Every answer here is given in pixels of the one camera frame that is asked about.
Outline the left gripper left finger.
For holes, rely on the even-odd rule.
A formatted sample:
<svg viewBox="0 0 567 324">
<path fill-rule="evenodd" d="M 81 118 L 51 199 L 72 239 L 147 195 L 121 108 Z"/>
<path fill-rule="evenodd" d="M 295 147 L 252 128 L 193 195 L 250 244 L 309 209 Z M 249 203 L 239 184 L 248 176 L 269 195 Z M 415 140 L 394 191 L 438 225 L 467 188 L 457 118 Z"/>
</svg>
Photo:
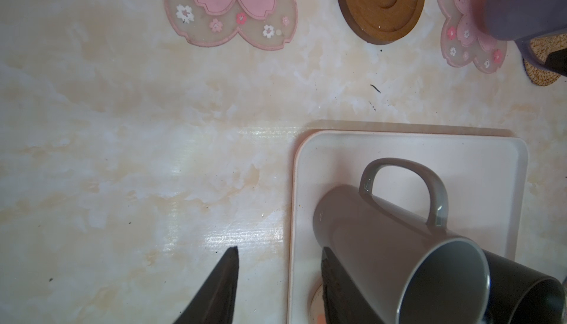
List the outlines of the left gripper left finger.
<svg viewBox="0 0 567 324">
<path fill-rule="evenodd" d="M 231 324 L 238 278 L 238 247 L 229 247 L 174 323 Z"/>
</svg>

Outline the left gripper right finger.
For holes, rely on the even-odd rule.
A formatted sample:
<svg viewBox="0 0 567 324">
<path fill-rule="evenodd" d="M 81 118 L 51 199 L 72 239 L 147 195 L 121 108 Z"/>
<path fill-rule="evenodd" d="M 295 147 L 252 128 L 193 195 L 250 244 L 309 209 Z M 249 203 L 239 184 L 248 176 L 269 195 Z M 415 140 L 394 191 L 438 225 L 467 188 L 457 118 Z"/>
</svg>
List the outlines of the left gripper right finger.
<svg viewBox="0 0 567 324">
<path fill-rule="evenodd" d="M 383 323 L 329 247 L 322 251 L 321 275 L 327 323 Z"/>
</svg>

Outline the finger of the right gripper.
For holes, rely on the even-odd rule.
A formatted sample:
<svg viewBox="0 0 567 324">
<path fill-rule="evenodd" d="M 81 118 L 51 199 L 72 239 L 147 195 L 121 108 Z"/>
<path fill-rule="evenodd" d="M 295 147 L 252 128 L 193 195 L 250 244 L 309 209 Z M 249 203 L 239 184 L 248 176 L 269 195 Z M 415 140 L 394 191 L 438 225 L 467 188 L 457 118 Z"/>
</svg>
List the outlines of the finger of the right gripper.
<svg viewBox="0 0 567 324">
<path fill-rule="evenodd" d="M 547 55 L 544 67 L 553 73 L 567 76 L 567 48 L 551 52 Z"/>
</svg>

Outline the rattan woven round coaster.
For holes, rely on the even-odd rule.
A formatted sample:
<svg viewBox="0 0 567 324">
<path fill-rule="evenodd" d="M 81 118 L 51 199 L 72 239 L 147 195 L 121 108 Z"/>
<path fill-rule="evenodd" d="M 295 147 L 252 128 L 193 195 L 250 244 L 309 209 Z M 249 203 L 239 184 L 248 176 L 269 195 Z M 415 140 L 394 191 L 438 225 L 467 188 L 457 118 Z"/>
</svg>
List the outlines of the rattan woven round coaster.
<svg viewBox="0 0 567 324">
<path fill-rule="evenodd" d="M 546 36 L 532 39 L 529 44 L 540 65 L 544 65 L 548 55 L 566 49 L 566 34 Z M 559 80 L 562 75 L 536 67 L 524 59 L 524 69 L 530 81 L 536 86 L 549 86 Z"/>
</svg>

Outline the pink flower coaster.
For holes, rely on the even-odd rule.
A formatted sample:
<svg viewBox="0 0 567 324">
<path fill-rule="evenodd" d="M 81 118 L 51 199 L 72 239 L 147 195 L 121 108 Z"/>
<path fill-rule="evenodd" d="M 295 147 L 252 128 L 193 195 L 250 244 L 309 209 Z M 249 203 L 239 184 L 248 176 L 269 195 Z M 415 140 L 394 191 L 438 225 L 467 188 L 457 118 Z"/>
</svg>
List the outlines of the pink flower coaster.
<svg viewBox="0 0 567 324">
<path fill-rule="evenodd" d="M 261 50 L 280 50 L 295 36 L 296 0 L 164 0 L 174 31 L 189 44 L 212 48 L 235 36 Z"/>
<path fill-rule="evenodd" d="M 507 43 L 490 36 L 484 25 L 486 0 L 437 0 L 445 21 L 441 30 L 441 53 L 451 67 L 473 63 L 483 73 L 501 68 Z"/>
</svg>

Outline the brown wooden round coaster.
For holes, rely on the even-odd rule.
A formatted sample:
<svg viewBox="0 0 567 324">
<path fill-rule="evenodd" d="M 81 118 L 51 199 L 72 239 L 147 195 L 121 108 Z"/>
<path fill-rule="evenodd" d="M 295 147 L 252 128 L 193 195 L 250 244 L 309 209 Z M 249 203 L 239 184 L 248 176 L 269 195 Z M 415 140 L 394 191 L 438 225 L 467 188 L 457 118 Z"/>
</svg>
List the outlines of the brown wooden round coaster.
<svg viewBox="0 0 567 324">
<path fill-rule="evenodd" d="M 425 0 L 338 0 L 348 26 L 364 41 L 388 45 L 409 34 Z"/>
</svg>

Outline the orange mug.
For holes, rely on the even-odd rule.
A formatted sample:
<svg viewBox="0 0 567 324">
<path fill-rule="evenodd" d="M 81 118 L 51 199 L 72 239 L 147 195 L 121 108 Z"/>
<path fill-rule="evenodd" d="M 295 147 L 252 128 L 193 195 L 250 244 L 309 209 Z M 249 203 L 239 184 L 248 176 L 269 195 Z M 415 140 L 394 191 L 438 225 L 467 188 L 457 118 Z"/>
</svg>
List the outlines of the orange mug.
<svg viewBox="0 0 567 324">
<path fill-rule="evenodd" d="M 323 284 L 315 290 L 309 307 L 310 324 L 326 324 L 326 312 L 323 301 Z"/>
</svg>

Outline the grey mug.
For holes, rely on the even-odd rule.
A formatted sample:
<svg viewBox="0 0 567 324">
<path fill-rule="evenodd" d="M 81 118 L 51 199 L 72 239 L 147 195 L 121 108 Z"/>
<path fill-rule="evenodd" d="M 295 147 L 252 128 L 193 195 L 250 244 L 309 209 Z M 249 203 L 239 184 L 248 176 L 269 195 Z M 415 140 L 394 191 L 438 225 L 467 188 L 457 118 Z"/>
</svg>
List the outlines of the grey mug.
<svg viewBox="0 0 567 324">
<path fill-rule="evenodd" d="M 430 197 L 426 217 L 374 195 L 387 167 L 412 171 Z M 331 250 L 384 323 L 479 323 L 487 308 L 490 270 L 474 241 L 449 231 L 441 179 L 410 160 L 368 164 L 358 186 L 339 185 L 317 204 L 315 238 Z"/>
</svg>

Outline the translucent plastic tray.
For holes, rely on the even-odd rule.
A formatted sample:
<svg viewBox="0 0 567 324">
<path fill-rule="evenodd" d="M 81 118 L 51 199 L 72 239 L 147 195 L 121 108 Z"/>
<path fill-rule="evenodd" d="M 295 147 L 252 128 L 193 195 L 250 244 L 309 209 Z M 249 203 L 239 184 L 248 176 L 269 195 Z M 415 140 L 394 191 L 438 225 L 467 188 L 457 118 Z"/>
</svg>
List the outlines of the translucent plastic tray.
<svg viewBox="0 0 567 324">
<path fill-rule="evenodd" d="M 289 271 L 289 323 L 308 323 L 321 282 L 323 247 L 313 230 L 315 209 L 339 185 L 358 186 L 369 163 L 399 158 L 431 169 L 448 195 L 447 228 L 507 259 L 514 259 L 528 151 L 518 138 L 384 132 L 321 131 L 300 145 L 294 161 Z M 423 180 L 399 167 L 380 170 L 373 193 L 426 217 Z"/>
</svg>

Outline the black mug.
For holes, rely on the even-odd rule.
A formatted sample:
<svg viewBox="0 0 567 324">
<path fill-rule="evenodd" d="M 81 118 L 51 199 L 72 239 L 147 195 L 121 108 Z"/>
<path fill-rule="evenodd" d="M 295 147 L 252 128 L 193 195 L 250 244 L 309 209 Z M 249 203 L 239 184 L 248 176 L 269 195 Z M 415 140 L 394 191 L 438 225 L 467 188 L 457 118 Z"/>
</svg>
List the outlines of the black mug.
<svg viewBox="0 0 567 324">
<path fill-rule="evenodd" d="M 566 291 L 558 281 L 522 264 L 484 252 L 490 297 L 483 323 L 562 323 Z"/>
</svg>

